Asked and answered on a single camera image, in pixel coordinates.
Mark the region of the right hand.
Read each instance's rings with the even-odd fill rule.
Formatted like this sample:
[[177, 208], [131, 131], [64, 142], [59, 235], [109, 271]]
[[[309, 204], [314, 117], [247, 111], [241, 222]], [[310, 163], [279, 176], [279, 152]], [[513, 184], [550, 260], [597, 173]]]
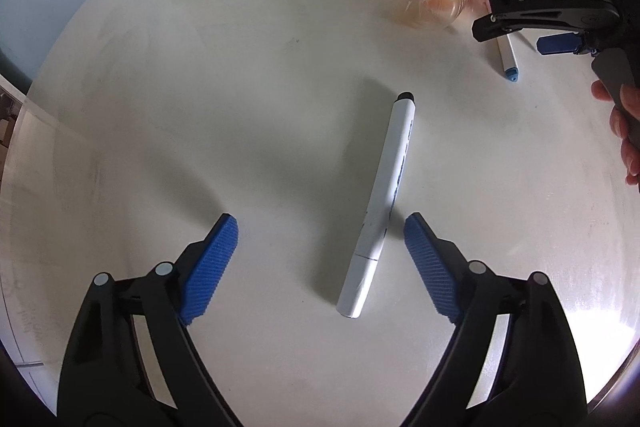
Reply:
[[639, 119], [639, 89], [631, 86], [620, 88], [620, 101], [625, 113], [616, 106], [612, 107], [608, 123], [616, 138], [620, 139], [620, 158], [626, 168], [626, 184], [639, 184], [639, 149], [629, 140], [630, 120]]

